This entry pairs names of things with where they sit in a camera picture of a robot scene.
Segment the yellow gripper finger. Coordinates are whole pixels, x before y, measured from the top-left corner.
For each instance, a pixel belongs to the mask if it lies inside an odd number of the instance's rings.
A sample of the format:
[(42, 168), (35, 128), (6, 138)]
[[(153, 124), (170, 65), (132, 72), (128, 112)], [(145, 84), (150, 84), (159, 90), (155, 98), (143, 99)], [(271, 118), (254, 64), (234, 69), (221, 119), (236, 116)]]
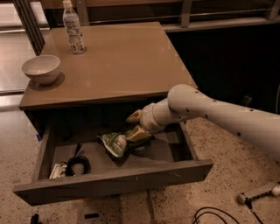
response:
[(126, 139), (130, 142), (137, 142), (151, 137), (151, 133), (142, 126), (137, 125), (127, 133)]
[(126, 119), (127, 123), (138, 123), (140, 121), (140, 117), (142, 114), (142, 110), (138, 109), (136, 110), (134, 113), (132, 113), (131, 115), (129, 115)]

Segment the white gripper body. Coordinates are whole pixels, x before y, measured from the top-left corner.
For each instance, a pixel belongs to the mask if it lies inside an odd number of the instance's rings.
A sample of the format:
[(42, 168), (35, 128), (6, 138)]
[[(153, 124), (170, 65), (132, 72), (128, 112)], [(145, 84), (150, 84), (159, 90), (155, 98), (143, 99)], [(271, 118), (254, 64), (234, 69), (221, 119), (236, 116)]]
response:
[(167, 104), (163, 102), (151, 103), (142, 109), (140, 115), (141, 126), (150, 133), (157, 133), (166, 126)]

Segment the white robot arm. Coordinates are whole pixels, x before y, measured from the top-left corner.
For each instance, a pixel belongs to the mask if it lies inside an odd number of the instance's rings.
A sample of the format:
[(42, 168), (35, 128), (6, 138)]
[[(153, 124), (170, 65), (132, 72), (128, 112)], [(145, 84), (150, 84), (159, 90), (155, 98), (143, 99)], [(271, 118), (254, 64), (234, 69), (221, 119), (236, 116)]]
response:
[(280, 115), (217, 101), (189, 85), (172, 87), (165, 99), (135, 111), (127, 121), (157, 133), (169, 124), (195, 117), (209, 120), (280, 160)]

